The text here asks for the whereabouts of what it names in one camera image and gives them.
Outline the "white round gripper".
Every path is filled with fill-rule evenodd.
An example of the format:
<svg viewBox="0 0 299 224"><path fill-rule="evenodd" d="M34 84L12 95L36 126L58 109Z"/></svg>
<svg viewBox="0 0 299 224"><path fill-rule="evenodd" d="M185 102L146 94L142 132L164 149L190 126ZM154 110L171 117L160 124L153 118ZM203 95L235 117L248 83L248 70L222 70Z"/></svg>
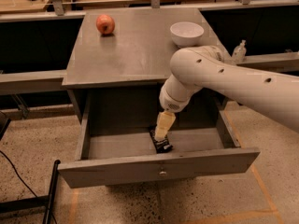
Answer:
<svg viewBox="0 0 299 224"><path fill-rule="evenodd" d="M159 101L164 112L160 112L157 118L154 139L162 141L166 138L166 135L172 127L176 116L174 113L182 111L188 104L187 101L174 100L166 90L161 90L159 95Z"/></svg>

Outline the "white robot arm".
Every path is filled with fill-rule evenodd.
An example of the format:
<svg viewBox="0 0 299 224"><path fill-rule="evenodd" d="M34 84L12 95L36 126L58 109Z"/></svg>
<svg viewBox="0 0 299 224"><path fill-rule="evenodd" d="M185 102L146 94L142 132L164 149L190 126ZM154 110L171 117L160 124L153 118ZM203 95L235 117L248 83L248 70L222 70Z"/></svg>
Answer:
<svg viewBox="0 0 299 224"><path fill-rule="evenodd" d="M299 132L299 77L223 62L220 49L180 49L170 60L171 76L163 84L154 139L162 141L191 97L203 88L216 91Z"/></svg>

